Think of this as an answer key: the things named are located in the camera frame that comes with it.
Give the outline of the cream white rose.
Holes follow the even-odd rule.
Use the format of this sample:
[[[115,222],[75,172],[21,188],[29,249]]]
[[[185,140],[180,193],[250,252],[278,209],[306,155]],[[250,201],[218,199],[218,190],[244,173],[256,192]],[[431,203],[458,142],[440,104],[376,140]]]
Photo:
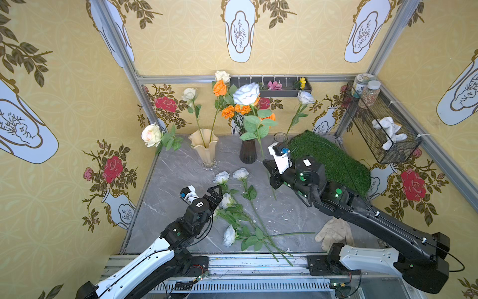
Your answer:
[[[183,146],[183,138],[176,134],[176,127],[164,131],[159,125],[148,125],[141,133],[141,138],[148,148],[155,148],[156,156],[163,150],[178,151]]]
[[[215,123],[219,112],[221,112],[224,108],[230,105],[230,79],[230,74],[225,71],[215,72],[215,81],[212,83],[212,91],[213,94],[216,96],[216,99],[214,101],[215,112],[211,127],[211,133],[213,133],[214,131]]]
[[[191,114],[194,114],[197,128],[202,140],[202,145],[206,148],[205,138],[202,133],[201,125],[199,123],[199,115],[200,115],[200,110],[202,108],[202,105],[196,104],[197,98],[198,98],[198,93],[196,88],[186,88],[182,95],[182,99],[186,101],[186,104],[188,106],[187,108],[188,112]]]

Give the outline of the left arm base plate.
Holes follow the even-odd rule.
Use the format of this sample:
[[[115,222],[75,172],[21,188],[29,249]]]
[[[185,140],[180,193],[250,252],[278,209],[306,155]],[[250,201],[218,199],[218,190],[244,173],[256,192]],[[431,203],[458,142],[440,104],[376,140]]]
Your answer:
[[[189,264],[179,274],[180,277],[199,277],[209,270],[209,257],[206,255],[194,255]]]

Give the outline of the orange rose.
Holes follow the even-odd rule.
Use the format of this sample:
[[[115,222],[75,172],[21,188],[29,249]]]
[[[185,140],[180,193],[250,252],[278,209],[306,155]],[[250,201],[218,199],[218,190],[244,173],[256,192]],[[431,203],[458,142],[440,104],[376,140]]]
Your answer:
[[[236,85],[230,85],[225,83],[224,80],[218,80],[213,82],[212,91],[216,96],[214,102],[215,113],[212,123],[212,130],[215,128],[218,114],[220,113],[223,118],[230,119],[235,116],[239,111],[237,104],[234,102],[234,93],[238,90]]]
[[[269,117],[266,117],[266,119],[270,119],[272,121],[276,121],[276,115],[272,113]]]

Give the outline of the orange marigold flower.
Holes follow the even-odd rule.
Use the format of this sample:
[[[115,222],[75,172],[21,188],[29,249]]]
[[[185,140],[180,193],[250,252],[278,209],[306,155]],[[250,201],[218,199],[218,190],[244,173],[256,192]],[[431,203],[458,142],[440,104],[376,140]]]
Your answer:
[[[225,119],[231,119],[235,116],[236,114],[236,109],[235,106],[229,105],[228,107],[224,108],[222,110],[222,117]]]

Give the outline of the pale blue white rose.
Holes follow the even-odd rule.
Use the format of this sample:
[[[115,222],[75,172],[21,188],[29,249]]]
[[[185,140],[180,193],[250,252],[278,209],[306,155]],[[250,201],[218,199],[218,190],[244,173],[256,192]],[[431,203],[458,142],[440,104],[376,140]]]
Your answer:
[[[304,113],[304,110],[307,108],[309,104],[313,104],[315,102],[315,99],[311,93],[301,90],[298,93],[298,101],[299,101],[299,105],[291,120],[288,130],[286,131],[286,138],[288,137],[291,129],[299,123],[299,120],[303,117],[308,116],[308,114]]]

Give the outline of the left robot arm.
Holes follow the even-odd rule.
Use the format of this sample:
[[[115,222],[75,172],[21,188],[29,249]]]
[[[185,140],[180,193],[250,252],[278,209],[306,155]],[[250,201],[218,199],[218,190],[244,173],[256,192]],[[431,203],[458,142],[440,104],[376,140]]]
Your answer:
[[[140,299],[163,281],[185,274],[192,265],[188,247],[203,236],[206,224],[213,223],[215,208],[223,196],[208,189],[193,197],[183,217],[166,226],[160,236],[133,261],[97,284],[87,281],[77,299]]]

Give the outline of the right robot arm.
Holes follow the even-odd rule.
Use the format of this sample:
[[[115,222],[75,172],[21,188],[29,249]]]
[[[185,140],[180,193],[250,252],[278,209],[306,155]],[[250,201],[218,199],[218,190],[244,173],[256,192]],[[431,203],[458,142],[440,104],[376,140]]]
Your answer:
[[[284,163],[279,158],[263,161],[273,189],[286,185],[305,205],[373,234],[398,250],[393,266],[408,284],[429,294],[442,290],[450,273],[447,235],[425,233],[382,213],[343,184],[328,180],[324,165],[311,156],[294,163],[287,154],[282,157]]]

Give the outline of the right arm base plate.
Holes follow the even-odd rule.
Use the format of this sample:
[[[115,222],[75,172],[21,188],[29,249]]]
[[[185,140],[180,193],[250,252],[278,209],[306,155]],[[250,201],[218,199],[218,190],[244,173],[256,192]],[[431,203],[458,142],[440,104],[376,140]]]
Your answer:
[[[349,270],[339,261],[329,258],[327,255],[307,255],[307,269],[312,276],[320,275],[360,275],[360,270]]]

